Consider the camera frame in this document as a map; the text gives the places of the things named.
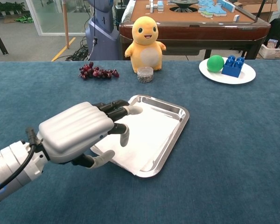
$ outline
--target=green ball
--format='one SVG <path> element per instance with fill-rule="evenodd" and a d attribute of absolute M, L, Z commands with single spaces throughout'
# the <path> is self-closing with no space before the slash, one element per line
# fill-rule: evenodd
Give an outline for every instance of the green ball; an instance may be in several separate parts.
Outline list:
<path fill-rule="evenodd" d="M 212 72 L 220 71 L 224 66 L 224 59 L 220 55 L 213 55 L 207 61 L 207 69 Z"/>

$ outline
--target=wooden pole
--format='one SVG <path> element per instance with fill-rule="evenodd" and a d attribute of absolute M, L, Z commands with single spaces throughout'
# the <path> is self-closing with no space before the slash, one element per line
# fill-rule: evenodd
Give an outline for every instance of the wooden pole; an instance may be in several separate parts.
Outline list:
<path fill-rule="evenodd" d="M 66 47 L 67 47 L 67 49 L 69 49 L 70 48 L 70 44 L 69 44 L 69 29 L 68 29 L 68 24 L 67 24 L 67 7 L 66 7 L 65 0 L 62 0 L 62 11 L 63 11 L 63 23 L 64 23 Z"/>

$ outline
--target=white robot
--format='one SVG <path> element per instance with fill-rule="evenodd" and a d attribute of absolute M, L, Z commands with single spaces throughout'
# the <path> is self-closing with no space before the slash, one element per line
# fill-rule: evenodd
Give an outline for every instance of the white robot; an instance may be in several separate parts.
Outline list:
<path fill-rule="evenodd" d="M 0 201 L 39 177 L 49 161 L 89 169 L 106 164 L 114 151 L 97 157 L 84 153 L 109 134 L 120 134 L 120 144 L 126 146 L 129 128 L 115 121 L 141 112 L 141 107 L 124 100 L 96 105 L 83 102 L 42 122 L 37 134 L 27 128 L 29 143 L 21 140 L 0 150 Z"/>

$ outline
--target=red grapes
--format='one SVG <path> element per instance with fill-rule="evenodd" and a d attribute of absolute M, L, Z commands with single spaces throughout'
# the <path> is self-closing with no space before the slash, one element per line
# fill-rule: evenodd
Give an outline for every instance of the red grapes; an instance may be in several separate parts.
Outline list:
<path fill-rule="evenodd" d="M 112 76 L 118 78 L 119 73 L 116 69 L 105 70 L 100 69 L 98 66 L 93 67 L 93 62 L 89 62 L 89 64 L 85 64 L 83 67 L 80 67 L 80 77 L 84 80 L 88 78 L 102 78 L 102 79 L 111 79 Z"/>

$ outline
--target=white plate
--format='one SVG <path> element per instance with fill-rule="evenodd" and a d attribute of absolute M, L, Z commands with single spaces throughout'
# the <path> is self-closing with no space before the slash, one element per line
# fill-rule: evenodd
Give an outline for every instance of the white plate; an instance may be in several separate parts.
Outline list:
<path fill-rule="evenodd" d="M 227 60 L 227 57 L 223 57 L 224 63 Z M 241 70 L 241 73 L 239 74 L 239 77 L 233 77 L 233 76 L 228 76 L 222 74 L 222 69 L 219 72 L 211 72 L 208 71 L 207 69 L 207 61 L 208 59 L 203 60 L 199 64 L 199 70 L 202 72 L 204 76 L 207 78 L 219 82 L 219 83 L 226 83 L 226 84 L 243 84 L 243 83 L 248 83 L 252 81 L 256 77 L 256 72 L 255 70 L 244 63 L 243 68 Z"/>

